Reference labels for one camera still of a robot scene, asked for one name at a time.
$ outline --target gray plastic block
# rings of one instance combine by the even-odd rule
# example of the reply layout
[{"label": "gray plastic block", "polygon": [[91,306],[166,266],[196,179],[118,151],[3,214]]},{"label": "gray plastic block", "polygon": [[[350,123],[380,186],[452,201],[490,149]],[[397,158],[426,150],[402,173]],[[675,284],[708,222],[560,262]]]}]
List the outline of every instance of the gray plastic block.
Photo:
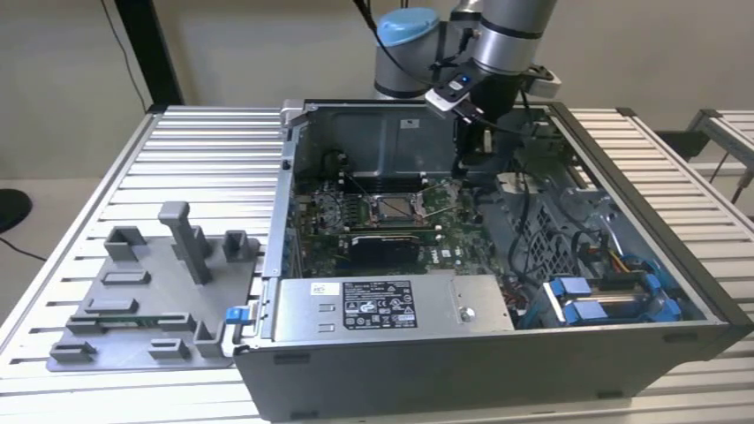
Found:
[{"label": "gray plastic block", "polygon": [[204,262],[202,247],[196,241],[194,233],[188,223],[188,203],[183,201],[166,201],[155,216],[159,223],[166,225],[175,240],[175,251],[185,263],[188,273],[196,284],[206,284],[212,280],[209,268]]},{"label": "gray plastic block", "polygon": [[106,272],[102,276],[103,285],[147,284],[149,273],[141,270]]},{"label": "gray plastic block", "polygon": [[90,362],[95,349],[86,342],[74,344],[55,343],[49,351],[49,356],[57,362]]},{"label": "gray plastic block", "polygon": [[155,360],[185,360],[190,356],[179,338],[153,338],[146,351]]},{"label": "gray plastic block", "polygon": [[[171,218],[185,219],[183,209],[174,208],[167,208],[166,216],[161,216],[170,223]],[[190,232],[189,243],[194,242],[201,262],[213,276],[205,284],[194,284],[186,263],[175,259],[171,237],[143,238],[139,245],[131,231],[115,235],[114,241],[125,240],[135,261],[105,259],[59,340],[61,345],[87,343],[95,354],[87,362],[57,361],[50,356],[46,369],[106,371],[230,366],[232,359],[221,353],[225,311],[246,302],[258,242],[253,238],[244,242],[241,231],[228,232],[230,241],[226,237],[205,237],[197,227]],[[179,339],[186,356],[178,355],[179,360],[154,360],[149,352],[153,339]]]},{"label": "gray plastic block", "polygon": [[131,314],[138,309],[135,299],[90,299],[83,311],[87,314]]},{"label": "gray plastic block", "polygon": [[190,331],[196,329],[196,321],[190,314],[162,314],[163,318],[159,318],[155,322],[155,326],[162,331]]},{"label": "gray plastic block", "polygon": [[214,334],[209,333],[206,326],[202,322],[196,326],[193,333],[193,345],[198,350],[202,358],[221,358],[222,357],[222,332],[225,331],[225,323],[220,322],[216,327]]},{"label": "gray plastic block", "polygon": [[[204,237],[204,230],[198,225],[192,225],[190,230],[193,231],[193,238],[198,244],[198,250],[201,251],[201,257],[206,257],[212,253],[212,245],[206,243],[206,238]],[[175,259],[183,260],[182,254],[178,250],[177,245],[173,245],[173,252],[175,253]]]},{"label": "gray plastic block", "polygon": [[65,328],[75,335],[93,335],[105,332],[105,328],[98,325],[95,314],[70,315]]},{"label": "gray plastic block", "polygon": [[131,246],[145,244],[135,227],[114,227],[105,238],[105,250],[114,262],[135,262]]},{"label": "gray plastic block", "polygon": [[252,261],[258,251],[258,240],[248,239],[245,231],[225,231],[222,237],[222,253],[228,262]]}]

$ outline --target power supply label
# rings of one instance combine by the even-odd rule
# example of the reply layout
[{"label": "power supply label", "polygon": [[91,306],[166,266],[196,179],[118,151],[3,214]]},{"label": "power supply label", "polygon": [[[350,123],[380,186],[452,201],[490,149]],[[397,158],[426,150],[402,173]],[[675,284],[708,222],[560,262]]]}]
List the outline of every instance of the power supply label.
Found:
[{"label": "power supply label", "polygon": [[417,324],[410,282],[342,283],[342,326],[346,329],[413,329]]}]

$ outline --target white wall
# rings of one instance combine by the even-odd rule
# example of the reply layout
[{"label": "white wall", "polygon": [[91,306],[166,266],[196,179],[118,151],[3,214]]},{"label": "white wall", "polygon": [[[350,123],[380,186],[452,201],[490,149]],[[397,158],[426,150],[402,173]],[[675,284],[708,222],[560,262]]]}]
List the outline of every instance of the white wall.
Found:
[{"label": "white wall", "polygon": [[[446,13],[453,1],[410,4]],[[155,8],[190,103],[369,96],[373,44],[346,0]],[[569,106],[629,106],[683,127],[701,107],[754,109],[751,16],[749,0],[561,0],[537,60]],[[98,2],[0,0],[0,178],[101,175],[138,117]]]},{"label": "white wall", "polygon": [[102,175],[139,108],[98,2],[0,0],[0,178]]}]

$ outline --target yellow wire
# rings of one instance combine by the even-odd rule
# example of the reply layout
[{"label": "yellow wire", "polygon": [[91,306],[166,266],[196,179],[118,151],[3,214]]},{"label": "yellow wire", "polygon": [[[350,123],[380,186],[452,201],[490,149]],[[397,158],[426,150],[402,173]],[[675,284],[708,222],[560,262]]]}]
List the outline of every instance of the yellow wire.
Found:
[{"label": "yellow wire", "polygon": [[623,264],[623,261],[620,260],[620,258],[617,258],[617,255],[615,254],[615,252],[609,251],[609,256],[612,256],[612,259],[615,259],[615,262],[617,263],[617,266],[620,267],[620,269],[623,269],[623,272],[631,272],[628,267]]}]

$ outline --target green circuit board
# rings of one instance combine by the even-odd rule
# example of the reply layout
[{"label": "green circuit board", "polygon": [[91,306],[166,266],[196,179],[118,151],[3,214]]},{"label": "green circuit board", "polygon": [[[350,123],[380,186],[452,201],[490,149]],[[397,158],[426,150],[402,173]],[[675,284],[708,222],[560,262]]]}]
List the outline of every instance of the green circuit board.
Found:
[{"label": "green circuit board", "polygon": [[[429,180],[426,187],[417,193],[380,194],[366,200],[365,196],[344,195],[336,190],[301,196],[297,233],[302,277],[432,272],[500,275],[496,248],[473,208],[470,192],[458,186],[456,189],[446,179]],[[358,236],[416,238],[416,260],[394,266],[354,266],[348,246]]]}]

